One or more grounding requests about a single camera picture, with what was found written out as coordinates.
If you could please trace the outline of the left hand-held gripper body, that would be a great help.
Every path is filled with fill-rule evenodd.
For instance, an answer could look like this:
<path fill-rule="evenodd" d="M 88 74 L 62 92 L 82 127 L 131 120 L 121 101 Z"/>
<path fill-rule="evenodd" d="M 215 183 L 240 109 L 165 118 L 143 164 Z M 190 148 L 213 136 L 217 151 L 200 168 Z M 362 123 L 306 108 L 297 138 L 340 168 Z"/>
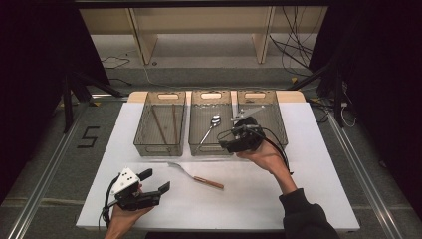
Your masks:
<path fill-rule="evenodd" d="M 140 192 L 140 182 L 136 173 L 128 167 L 124 168 L 110 190 L 110 194 L 114 197 L 112 205 L 117 204 L 126 211 L 157 206 L 162 194 L 158 190 Z"/>

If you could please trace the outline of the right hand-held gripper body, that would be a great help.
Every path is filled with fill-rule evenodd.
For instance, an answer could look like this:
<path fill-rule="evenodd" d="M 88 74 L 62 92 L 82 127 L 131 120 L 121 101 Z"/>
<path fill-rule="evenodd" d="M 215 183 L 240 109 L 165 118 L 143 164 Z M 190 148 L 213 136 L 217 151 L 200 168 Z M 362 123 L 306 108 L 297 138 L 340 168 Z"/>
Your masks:
<path fill-rule="evenodd" d="M 264 106 L 260 106 L 246 110 L 240 109 L 240 111 L 231 118 L 231 121 L 235 122 L 235 125 L 231 129 L 231 133 L 234 135 L 234 140 L 231 142 L 232 152 L 256 150 L 260 146 L 265 138 L 265 134 L 263 133 L 261 126 L 252 117 L 252 114 L 257 113 L 264 108 Z"/>

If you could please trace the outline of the clear grey plastic bin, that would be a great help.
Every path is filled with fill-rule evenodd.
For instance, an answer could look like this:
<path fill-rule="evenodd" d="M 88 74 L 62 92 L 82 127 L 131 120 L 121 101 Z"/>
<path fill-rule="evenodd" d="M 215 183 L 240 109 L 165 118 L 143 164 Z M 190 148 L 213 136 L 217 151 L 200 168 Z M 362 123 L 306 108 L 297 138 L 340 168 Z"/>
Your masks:
<path fill-rule="evenodd" d="M 275 91 L 240 90 L 237 92 L 237 103 L 239 113 L 254 110 L 251 117 L 264 130 L 267 138 L 281 148 L 288 145 L 289 141 Z"/>
<path fill-rule="evenodd" d="M 141 156 L 181 156 L 183 153 L 184 92 L 148 92 L 133 144 Z M 174 144 L 172 104 L 176 106 L 178 143 Z M 168 144 L 164 144 L 151 106 L 155 106 Z"/>
<path fill-rule="evenodd" d="M 215 115 L 221 116 L 221 123 L 211 130 L 199 151 L 195 153 L 195 148 L 208 130 L 211 118 Z M 233 122 L 231 121 L 232 115 L 233 109 L 230 91 L 193 91 L 191 93 L 188 136 L 191 155 L 230 155 L 226 149 L 220 146 L 217 136 L 220 133 L 229 132 L 233 127 Z"/>

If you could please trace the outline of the shiny metal spoon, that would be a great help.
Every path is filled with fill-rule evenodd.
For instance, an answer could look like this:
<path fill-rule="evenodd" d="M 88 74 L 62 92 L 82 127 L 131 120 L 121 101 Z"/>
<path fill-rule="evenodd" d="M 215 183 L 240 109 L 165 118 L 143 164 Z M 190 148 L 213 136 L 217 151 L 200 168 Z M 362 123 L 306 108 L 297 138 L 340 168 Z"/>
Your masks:
<path fill-rule="evenodd" d="M 206 131 L 206 133 L 204 134 L 204 136 L 202 137 L 202 139 L 200 140 L 198 146 L 195 148 L 195 153 L 197 153 L 199 151 L 200 147 L 202 146 L 205 139 L 208 137 L 211 130 L 213 128 L 215 128 L 216 126 L 218 126 L 220 123 L 221 123 L 221 116 L 220 115 L 215 115 L 211 118 L 210 126 L 209 126 L 208 130 Z"/>

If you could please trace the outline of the person's right hand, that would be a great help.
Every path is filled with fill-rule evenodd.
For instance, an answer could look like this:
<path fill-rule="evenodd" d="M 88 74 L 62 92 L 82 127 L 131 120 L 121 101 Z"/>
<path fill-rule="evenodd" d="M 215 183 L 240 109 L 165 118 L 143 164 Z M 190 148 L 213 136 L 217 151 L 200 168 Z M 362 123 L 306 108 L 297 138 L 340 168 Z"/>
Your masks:
<path fill-rule="evenodd" d="M 274 174 L 279 169 L 285 169 L 284 161 L 279 152 L 267 141 L 263 141 L 255 151 L 237 152 L 239 158 L 249 159 L 264 170 Z"/>

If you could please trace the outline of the person's left hand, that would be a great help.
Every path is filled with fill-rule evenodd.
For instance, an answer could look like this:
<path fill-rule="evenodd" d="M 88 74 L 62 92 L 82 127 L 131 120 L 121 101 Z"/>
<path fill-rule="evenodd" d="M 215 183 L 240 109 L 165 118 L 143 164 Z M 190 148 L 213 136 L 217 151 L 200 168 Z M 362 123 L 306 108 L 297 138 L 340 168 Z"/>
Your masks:
<path fill-rule="evenodd" d="M 118 205 L 113 207 L 112 217 L 108 229 L 118 231 L 129 231 L 136 221 L 152 210 L 152 207 L 138 209 L 135 211 L 125 211 Z"/>

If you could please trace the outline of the light wooden table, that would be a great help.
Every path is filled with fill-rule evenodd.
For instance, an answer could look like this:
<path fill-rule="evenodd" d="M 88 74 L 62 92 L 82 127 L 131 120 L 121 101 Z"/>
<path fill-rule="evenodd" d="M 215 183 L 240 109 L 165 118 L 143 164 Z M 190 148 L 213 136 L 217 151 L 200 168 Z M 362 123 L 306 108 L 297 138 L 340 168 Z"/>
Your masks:
<path fill-rule="evenodd" d="M 186 103 L 191 103 L 192 91 L 186 91 Z M 132 92 L 129 94 L 128 103 L 144 103 L 148 92 Z M 300 91 L 276 91 L 277 100 L 279 103 L 305 103 L 306 98 Z M 237 101 L 237 92 L 231 91 L 232 103 Z"/>

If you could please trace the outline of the white table cover sheet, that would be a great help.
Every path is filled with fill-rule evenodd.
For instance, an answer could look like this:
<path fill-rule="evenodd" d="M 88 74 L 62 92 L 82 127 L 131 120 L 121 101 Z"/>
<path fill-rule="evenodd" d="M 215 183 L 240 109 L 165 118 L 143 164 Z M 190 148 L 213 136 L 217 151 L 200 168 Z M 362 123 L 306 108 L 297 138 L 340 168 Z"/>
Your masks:
<path fill-rule="evenodd" d="M 100 214 L 106 190 L 125 167 L 135 172 L 151 168 L 143 183 L 146 191 L 167 181 L 170 189 L 160 203 L 143 216 L 136 228 L 146 231 L 270 232 L 283 228 L 284 210 L 274 177 L 247 160 L 231 157 L 199 157 L 189 153 L 179 164 L 191 175 L 221 183 L 218 189 L 197 182 L 164 158 L 143 158 L 133 145 L 143 106 L 121 107 L 113 132 L 87 196 L 78 226 L 96 230 L 103 226 Z M 311 203 L 319 204 L 328 222 L 338 231 L 358 229 L 359 224 L 333 166 L 312 109 L 307 103 L 282 103 L 281 115 L 288 136 L 286 154 L 297 186 Z"/>

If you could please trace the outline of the black metal stand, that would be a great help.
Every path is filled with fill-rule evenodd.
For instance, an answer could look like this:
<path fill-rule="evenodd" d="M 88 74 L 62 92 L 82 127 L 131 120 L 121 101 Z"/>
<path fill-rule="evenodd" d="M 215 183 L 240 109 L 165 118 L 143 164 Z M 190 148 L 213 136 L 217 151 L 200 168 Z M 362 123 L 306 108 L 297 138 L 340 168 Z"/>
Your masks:
<path fill-rule="evenodd" d="M 310 84 L 311 82 L 320 79 L 320 83 L 316 89 L 316 93 L 325 98 L 329 93 L 333 93 L 334 105 L 333 113 L 334 119 L 340 127 L 344 127 L 344 123 L 341 116 L 342 111 L 342 74 L 340 70 L 340 57 L 341 52 L 335 52 L 325 66 L 312 73 L 302 81 L 289 87 L 289 91 L 297 91 L 302 87 Z"/>
<path fill-rule="evenodd" d="M 80 103 L 88 103 L 93 98 L 88 86 L 94 86 L 116 98 L 127 97 L 127 94 L 121 93 L 82 72 L 68 72 L 62 80 L 62 96 L 65 108 L 64 132 L 68 132 L 74 122 L 71 94 L 74 94 Z"/>

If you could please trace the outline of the black metal crossbar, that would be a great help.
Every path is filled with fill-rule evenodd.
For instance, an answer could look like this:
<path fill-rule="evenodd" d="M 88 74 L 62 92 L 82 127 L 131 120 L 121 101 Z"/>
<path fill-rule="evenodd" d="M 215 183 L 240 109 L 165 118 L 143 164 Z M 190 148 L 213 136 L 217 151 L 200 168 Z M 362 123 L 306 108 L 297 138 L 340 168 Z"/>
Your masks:
<path fill-rule="evenodd" d="M 39 6 L 104 8 L 329 6 L 336 0 L 36 0 Z"/>

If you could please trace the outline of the dark curtain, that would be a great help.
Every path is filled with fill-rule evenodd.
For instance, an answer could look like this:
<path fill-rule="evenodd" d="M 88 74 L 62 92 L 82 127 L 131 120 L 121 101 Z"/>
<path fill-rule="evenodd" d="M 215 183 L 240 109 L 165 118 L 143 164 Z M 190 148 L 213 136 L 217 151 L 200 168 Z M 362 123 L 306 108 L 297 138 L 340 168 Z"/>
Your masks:
<path fill-rule="evenodd" d="M 422 219 L 422 0 L 330 0 L 311 69 L 333 70 Z"/>
<path fill-rule="evenodd" d="M 34 152 L 73 72 L 107 84 L 106 71 L 73 7 L 0 0 L 0 203 Z"/>

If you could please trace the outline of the long aluminium floor rail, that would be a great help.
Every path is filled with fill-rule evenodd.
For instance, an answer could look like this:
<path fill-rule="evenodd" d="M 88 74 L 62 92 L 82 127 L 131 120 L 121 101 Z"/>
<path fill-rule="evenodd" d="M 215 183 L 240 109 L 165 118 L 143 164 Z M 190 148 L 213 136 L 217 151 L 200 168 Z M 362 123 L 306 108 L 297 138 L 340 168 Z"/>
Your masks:
<path fill-rule="evenodd" d="M 381 228 L 384 231 L 384 234 L 386 235 L 386 238 L 403 239 L 403 235 L 400 232 L 398 225 L 393 218 L 393 214 L 388 209 L 387 204 L 381 197 L 380 192 L 375 187 L 372 178 L 370 177 L 369 173 L 361 162 L 360 157 L 358 156 L 345 130 L 337 124 L 332 114 L 328 115 L 328 121 L 346 155 L 346 158 L 360 186 L 362 187 L 362 190 Z"/>
<path fill-rule="evenodd" d="M 0 205 L 0 209 L 16 212 L 15 217 L 8 217 L 10 226 L 6 230 L 5 239 L 24 238 L 88 107 L 88 103 L 71 104 L 74 122 L 68 131 L 65 131 L 65 108 L 57 107 L 49 117 L 48 127 L 35 152 Z"/>

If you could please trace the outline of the short aluminium floor rail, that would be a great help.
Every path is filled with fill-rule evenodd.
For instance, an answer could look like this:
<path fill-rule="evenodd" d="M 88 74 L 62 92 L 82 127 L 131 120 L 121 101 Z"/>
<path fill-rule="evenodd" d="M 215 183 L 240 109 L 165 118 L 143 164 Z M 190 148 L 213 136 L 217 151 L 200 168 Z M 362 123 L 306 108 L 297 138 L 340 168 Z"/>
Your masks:
<path fill-rule="evenodd" d="M 93 101 L 95 102 L 107 102 L 107 101 L 121 101 L 121 102 L 127 102 L 128 96 L 126 97 L 116 97 L 113 95 L 108 94 L 94 94 L 92 95 Z"/>

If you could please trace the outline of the light wooden desk frame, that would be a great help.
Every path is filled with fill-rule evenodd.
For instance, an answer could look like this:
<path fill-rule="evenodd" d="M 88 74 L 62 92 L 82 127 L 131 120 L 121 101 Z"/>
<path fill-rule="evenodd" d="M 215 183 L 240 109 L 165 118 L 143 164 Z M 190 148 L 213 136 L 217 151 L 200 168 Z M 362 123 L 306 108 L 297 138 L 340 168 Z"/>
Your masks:
<path fill-rule="evenodd" d="M 160 34 L 250 34 L 257 62 L 266 61 L 272 33 L 320 30 L 321 6 L 178 7 L 82 9 L 92 35 L 130 35 L 144 64 L 150 62 Z"/>

